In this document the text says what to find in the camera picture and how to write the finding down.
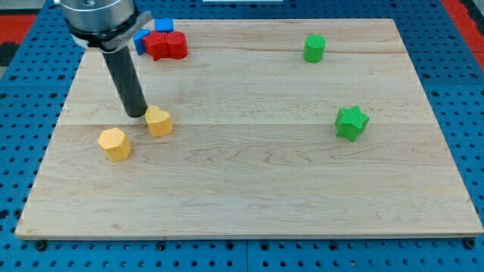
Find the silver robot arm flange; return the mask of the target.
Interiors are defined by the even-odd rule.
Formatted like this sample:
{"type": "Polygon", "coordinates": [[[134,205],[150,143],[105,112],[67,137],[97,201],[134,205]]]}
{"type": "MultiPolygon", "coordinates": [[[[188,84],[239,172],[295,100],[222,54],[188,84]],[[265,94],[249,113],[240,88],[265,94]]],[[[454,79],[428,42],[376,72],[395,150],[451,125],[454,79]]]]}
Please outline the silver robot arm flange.
{"type": "Polygon", "coordinates": [[[83,48],[112,54],[127,46],[152,20],[134,0],[60,0],[73,40],[83,48]]]}

